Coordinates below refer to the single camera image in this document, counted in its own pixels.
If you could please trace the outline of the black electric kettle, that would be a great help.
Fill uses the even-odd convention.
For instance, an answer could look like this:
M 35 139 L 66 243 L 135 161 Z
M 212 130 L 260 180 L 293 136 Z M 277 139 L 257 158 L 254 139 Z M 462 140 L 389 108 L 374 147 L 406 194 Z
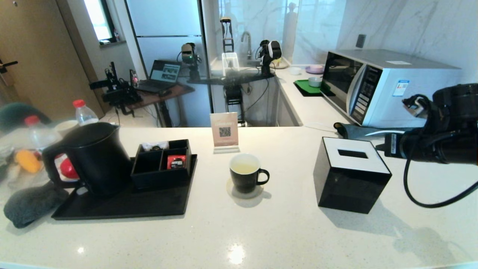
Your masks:
M 86 187 L 94 196 L 111 196 L 130 183 L 133 164 L 119 138 L 120 127 L 98 122 L 70 131 L 61 141 L 43 150 L 42 159 L 49 179 L 62 189 Z M 55 157 L 65 154 L 79 180 L 64 182 Z

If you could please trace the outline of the dark slate cloth bundle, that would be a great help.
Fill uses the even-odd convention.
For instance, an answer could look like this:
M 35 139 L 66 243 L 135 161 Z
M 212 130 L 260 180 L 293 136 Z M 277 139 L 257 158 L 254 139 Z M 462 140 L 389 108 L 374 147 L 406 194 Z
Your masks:
M 414 129 L 413 127 L 379 129 L 357 126 L 354 124 L 343 124 L 340 122 L 334 123 L 333 127 L 343 139 L 351 140 L 374 140 L 379 139 L 381 137 L 385 137 L 386 133 L 404 133 L 406 131 L 411 131 Z

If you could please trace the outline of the black tissue box white lid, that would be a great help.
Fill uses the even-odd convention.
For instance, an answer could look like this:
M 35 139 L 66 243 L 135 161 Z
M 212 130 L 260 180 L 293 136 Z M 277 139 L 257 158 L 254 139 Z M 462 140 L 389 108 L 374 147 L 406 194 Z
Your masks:
M 371 142 L 321 139 L 313 171 L 319 207 L 367 214 L 391 177 Z

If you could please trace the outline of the green tray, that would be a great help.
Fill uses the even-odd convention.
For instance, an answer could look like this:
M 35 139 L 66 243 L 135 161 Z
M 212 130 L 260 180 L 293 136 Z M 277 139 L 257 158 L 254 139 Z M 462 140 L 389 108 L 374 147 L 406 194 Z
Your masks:
M 321 90 L 321 87 L 311 87 L 308 83 L 308 80 L 296 80 L 294 82 L 295 87 L 297 90 L 304 96 L 304 97 L 333 97 L 335 94 L 330 90 Z

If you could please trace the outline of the black mug white inside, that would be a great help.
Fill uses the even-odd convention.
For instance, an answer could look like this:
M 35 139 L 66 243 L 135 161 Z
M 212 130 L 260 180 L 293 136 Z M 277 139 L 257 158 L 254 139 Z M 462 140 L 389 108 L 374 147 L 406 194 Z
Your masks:
M 270 172 L 261 168 L 261 162 L 258 157 L 241 153 L 229 162 L 229 172 L 234 187 L 241 194 L 248 194 L 257 186 L 262 186 L 270 180 Z

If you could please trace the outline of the round white coaster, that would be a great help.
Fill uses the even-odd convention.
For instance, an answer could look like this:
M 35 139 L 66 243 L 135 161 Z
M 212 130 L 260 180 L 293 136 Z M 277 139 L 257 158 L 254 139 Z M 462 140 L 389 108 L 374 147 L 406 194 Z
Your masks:
M 237 187 L 233 184 L 231 178 L 228 178 L 226 183 L 226 191 L 230 197 L 249 200 L 260 196 L 263 192 L 264 188 L 261 186 L 256 186 L 253 191 L 243 194 L 237 190 Z

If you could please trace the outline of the QR code sign stand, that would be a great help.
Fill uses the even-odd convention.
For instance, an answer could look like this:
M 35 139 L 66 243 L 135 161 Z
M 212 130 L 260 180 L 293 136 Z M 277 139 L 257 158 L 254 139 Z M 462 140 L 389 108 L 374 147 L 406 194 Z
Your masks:
M 236 112 L 210 114 L 214 154 L 240 152 L 238 114 Z

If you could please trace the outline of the black horizontal crossbar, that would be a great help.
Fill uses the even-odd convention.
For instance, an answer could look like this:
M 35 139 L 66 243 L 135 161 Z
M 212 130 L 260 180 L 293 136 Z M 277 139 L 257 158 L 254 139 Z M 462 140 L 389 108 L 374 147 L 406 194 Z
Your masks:
M 261 75 L 261 74 L 249 74 L 249 73 L 237 73 L 222 76 L 220 78 L 198 79 L 188 80 L 188 84 L 208 84 L 208 85 L 236 85 L 236 84 L 248 84 L 255 81 L 267 80 L 274 78 L 275 74 Z

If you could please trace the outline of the black upright stand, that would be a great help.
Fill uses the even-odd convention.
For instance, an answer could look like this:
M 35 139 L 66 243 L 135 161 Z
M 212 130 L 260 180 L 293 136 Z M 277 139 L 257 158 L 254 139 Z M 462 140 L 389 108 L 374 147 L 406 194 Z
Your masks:
M 232 19 L 227 16 L 223 16 L 220 19 L 222 29 L 222 43 L 223 52 L 232 53 L 235 51 L 233 32 L 232 32 Z

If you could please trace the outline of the black compartment organizer box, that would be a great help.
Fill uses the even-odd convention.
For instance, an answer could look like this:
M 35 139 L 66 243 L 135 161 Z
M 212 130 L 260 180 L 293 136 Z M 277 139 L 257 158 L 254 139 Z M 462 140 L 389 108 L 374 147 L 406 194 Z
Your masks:
M 170 140 L 169 149 L 145 152 L 140 144 L 133 162 L 131 178 L 137 189 L 171 188 L 189 182 L 193 171 L 193 155 L 188 139 Z M 169 155 L 186 155 L 184 168 L 168 170 Z

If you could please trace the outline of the black rectangular serving tray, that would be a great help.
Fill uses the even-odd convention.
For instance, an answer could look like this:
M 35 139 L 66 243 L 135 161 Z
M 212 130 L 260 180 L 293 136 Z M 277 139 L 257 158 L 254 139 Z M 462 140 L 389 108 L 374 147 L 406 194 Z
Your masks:
M 79 195 L 74 190 L 51 218 L 56 221 L 182 216 L 186 213 L 198 155 L 192 155 L 192 174 L 180 186 L 167 189 L 138 190 L 129 185 L 113 197 Z

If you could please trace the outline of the clear plastic bottle red cap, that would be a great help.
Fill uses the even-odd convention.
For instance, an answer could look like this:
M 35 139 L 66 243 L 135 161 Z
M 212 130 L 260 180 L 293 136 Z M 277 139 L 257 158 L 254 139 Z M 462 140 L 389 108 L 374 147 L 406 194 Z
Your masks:
M 77 99 L 73 101 L 73 106 L 76 109 L 75 116 L 79 126 L 85 126 L 99 122 L 99 118 L 95 112 L 86 106 L 86 103 L 83 99 Z
M 34 146 L 33 150 L 28 150 L 34 153 L 41 163 L 43 168 L 43 152 L 46 148 L 55 143 L 58 143 L 62 138 L 52 128 L 43 124 L 36 115 L 29 116 L 24 119 L 26 126 L 29 128 L 29 138 Z

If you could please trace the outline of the red rounded object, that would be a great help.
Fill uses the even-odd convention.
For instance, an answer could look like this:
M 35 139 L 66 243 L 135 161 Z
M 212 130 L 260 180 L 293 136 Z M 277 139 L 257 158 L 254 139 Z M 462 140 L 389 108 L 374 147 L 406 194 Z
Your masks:
M 79 179 L 79 175 L 68 157 L 61 162 L 60 172 L 67 179 Z

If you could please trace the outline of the paper cup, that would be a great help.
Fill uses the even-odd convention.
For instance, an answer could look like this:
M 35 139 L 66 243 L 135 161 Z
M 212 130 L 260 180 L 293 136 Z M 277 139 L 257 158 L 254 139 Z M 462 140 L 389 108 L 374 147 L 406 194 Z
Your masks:
M 67 120 L 62 121 L 61 123 L 56 124 L 53 128 L 60 136 L 64 137 L 74 129 L 79 127 L 77 120 Z

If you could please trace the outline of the dark grey fuzzy cloth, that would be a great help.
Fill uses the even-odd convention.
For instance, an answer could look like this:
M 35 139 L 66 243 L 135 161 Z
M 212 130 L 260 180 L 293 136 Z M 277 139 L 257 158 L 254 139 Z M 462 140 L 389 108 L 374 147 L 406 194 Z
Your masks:
M 15 192 L 4 206 L 5 217 L 17 229 L 26 228 L 66 201 L 69 193 L 48 182 Z

